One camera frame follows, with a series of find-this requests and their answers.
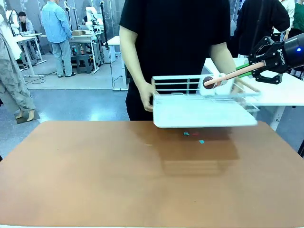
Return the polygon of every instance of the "green object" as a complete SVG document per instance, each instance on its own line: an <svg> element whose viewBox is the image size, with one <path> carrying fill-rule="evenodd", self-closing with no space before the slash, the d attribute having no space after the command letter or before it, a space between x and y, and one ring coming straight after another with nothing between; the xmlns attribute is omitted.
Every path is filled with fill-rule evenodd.
<svg viewBox="0 0 304 228"><path fill-rule="evenodd" d="M243 68L245 68L247 66L249 66L249 63L237 67L237 70L243 69ZM252 75L252 73L251 72L244 73L244 74L238 76L238 78L246 77L246 76L249 76L249 75Z"/></svg>
<svg viewBox="0 0 304 228"><path fill-rule="evenodd" d="M294 28L304 32L304 5L297 3L294 10Z"/></svg>

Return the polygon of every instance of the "blue denim shirt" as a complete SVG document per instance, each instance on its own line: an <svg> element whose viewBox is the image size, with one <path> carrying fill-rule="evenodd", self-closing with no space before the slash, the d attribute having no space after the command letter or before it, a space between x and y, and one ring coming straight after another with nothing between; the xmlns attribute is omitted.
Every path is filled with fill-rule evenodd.
<svg viewBox="0 0 304 228"><path fill-rule="evenodd" d="M49 42L61 43L72 38L66 14L55 2L48 1L42 8L41 22Z"/></svg>

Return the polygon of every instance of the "gray floor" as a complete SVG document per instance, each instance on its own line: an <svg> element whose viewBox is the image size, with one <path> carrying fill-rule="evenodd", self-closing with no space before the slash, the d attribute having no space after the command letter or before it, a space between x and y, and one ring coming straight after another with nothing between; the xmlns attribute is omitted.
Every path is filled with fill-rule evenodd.
<svg viewBox="0 0 304 228"><path fill-rule="evenodd" d="M0 107L0 155L5 157L41 122L47 120L128 120L126 92L112 90L31 90L40 120L16 124L14 116ZM304 138L304 107L286 108L277 133L296 151ZM270 122L264 109L258 119Z"/></svg>

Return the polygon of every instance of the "wire rack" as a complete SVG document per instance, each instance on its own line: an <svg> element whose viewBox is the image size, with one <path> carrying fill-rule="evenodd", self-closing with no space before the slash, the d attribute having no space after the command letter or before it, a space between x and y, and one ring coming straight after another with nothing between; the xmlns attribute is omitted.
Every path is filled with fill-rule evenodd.
<svg viewBox="0 0 304 228"><path fill-rule="evenodd" d="M260 92L243 81L231 80L222 88L205 90L199 76L156 76L154 123L160 128L229 127L256 125L258 107L246 101Z"/></svg>

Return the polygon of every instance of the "person in blue shirt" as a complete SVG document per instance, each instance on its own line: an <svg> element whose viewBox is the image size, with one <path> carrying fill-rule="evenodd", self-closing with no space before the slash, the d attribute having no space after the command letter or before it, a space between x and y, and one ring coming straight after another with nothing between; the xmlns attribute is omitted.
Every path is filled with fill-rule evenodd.
<svg viewBox="0 0 304 228"><path fill-rule="evenodd" d="M66 77L75 76L71 65L71 48L69 38L73 38L64 10L58 6L59 0L49 0L42 8L41 22L48 41L52 44L57 59L57 76L63 77L62 60Z"/></svg>

